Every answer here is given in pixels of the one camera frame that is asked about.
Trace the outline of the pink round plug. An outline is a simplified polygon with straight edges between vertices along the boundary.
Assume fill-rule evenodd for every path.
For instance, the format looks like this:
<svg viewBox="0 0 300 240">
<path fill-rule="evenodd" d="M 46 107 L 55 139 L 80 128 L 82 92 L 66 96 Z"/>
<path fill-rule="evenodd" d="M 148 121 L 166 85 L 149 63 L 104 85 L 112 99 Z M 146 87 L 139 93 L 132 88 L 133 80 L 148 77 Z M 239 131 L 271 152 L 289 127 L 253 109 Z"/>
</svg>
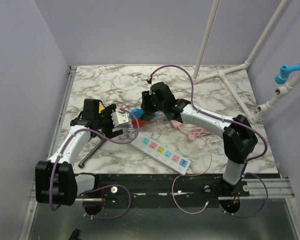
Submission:
<svg viewBox="0 0 300 240">
<path fill-rule="evenodd" d="M 196 139 L 196 135 L 195 135 L 195 134 L 189 134 L 189 135 L 188 135 L 188 139 L 189 139 L 190 141 L 194 141 L 194 140 Z"/>
</svg>

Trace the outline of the blue cube socket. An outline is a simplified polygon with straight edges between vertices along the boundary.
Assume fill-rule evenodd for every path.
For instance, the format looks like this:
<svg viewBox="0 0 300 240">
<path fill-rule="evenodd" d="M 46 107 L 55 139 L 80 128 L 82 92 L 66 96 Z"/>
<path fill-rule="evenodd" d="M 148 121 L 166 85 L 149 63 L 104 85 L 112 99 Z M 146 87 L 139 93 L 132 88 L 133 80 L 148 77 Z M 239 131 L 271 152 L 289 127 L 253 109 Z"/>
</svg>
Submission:
<svg viewBox="0 0 300 240">
<path fill-rule="evenodd" d="M 144 114 L 144 110 L 141 108 L 134 108 L 131 113 L 137 118 L 140 119 L 143 114 Z"/>
</svg>

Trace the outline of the yellow cube socket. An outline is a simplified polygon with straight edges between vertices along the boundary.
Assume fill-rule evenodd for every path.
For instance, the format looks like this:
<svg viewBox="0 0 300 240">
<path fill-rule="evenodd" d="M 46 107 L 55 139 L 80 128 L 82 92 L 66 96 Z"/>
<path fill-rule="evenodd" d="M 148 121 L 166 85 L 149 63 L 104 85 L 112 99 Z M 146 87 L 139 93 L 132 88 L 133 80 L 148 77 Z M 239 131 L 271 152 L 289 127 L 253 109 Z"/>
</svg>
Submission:
<svg viewBox="0 0 300 240">
<path fill-rule="evenodd" d="M 98 112 L 101 113 L 104 109 L 105 109 L 105 107 L 102 106 L 102 105 L 100 105 L 100 106 L 99 106 L 99 109 L 98 109 Z"/>
</svg>

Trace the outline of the dark green cube socket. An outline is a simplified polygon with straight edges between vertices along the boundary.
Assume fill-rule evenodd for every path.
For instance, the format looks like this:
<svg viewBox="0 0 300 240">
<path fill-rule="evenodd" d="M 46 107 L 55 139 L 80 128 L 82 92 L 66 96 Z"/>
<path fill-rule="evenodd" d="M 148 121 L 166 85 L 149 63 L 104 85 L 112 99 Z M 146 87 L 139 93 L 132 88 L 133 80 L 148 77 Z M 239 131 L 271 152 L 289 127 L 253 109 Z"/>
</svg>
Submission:
<svg viewBox="0 0 300 240">
<path fill-rule="evenodd" d="M 153 112 L 153 113 L 144 113 L 140 119 L 143 120 L 143 121 L 146 121 L 146 122 L 150 122 L 152 119 L 154 119 L 156 117 L 156 113 Z"/>
</svg>

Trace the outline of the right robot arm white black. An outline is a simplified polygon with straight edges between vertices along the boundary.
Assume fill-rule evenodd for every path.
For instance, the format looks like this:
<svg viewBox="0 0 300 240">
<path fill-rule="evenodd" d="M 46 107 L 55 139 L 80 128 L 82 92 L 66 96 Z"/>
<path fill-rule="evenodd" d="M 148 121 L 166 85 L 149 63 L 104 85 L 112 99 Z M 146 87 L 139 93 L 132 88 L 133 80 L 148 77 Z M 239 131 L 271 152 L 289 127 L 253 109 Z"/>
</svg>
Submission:
<svg viewBox="0 0 300 240">
<path fill-rule="evenodd" d="M 188 100 L 175 98 L 168 85 L 163 82 L 143 91 L 141 99 L 143 120 L 151 120 L 156 112 L 162 112 L 170 121 L 195 125 L 222 138 L 227 164 L 220 191 L 226 196 L 237 192 L 248 156 L 258 143 L 245 116 L 239 114 L 237 117 L 229 117 L 201 110 Z"/>
</svg>

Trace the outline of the red cube socket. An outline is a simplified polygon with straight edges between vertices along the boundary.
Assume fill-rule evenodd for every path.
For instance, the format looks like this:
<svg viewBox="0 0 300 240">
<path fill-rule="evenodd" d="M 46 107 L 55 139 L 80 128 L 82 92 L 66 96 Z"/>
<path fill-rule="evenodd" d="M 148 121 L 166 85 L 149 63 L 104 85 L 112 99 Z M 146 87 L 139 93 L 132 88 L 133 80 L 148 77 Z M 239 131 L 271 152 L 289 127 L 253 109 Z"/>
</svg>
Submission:
<svg viewBox="0 0 300 240">
<path fill-rule="evenodd" d="M 140 118 L 139 119 L 132 119 L 131 122 L 132 122 L 132 125 L 133 125 L 134 128 L 137 128 L 138 126 L 140 128 L 142 128 L 143 126 L 145 126 L 147 124 L 147 121 L 142 120 Z"/>
</svg>

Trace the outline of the white power strip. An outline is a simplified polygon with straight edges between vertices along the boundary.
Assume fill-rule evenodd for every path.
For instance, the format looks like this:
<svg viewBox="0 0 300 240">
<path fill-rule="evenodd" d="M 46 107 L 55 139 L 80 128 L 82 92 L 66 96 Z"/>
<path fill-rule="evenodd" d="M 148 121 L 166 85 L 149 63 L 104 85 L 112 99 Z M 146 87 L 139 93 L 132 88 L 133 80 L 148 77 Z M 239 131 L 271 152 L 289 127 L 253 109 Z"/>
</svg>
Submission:
<svg viewBox="0 0 300 240">
<path fill-rule="evenodd" d="M 141 132 L 130 144 L 138 151 L 182 176 L 187 174 L 191 165 L 189 159 Z"/>
</svg>

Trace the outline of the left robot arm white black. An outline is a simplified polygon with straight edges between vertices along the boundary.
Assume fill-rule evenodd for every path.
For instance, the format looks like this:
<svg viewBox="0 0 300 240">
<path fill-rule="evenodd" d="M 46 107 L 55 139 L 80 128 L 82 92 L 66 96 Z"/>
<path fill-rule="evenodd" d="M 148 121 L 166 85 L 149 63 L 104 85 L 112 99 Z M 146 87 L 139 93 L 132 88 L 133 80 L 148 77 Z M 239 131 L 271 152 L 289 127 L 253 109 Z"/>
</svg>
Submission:
<svg viewBox="0 0 300 240">
<path fill-rule="evenodd" d="M 85 144 L 99 136 L 109 140 L 123 134 L 117 129 L 128 123 L 129 115 L 111 104 L 100 109 L 99 99 L 85 99 L 83 109 L 70 121 L 67 137 L 47 161 L 35 166 L 35 198 L 50 206 L 71 206 L 79 193 L 79 179 L 73 165 Z"/>
</svg>

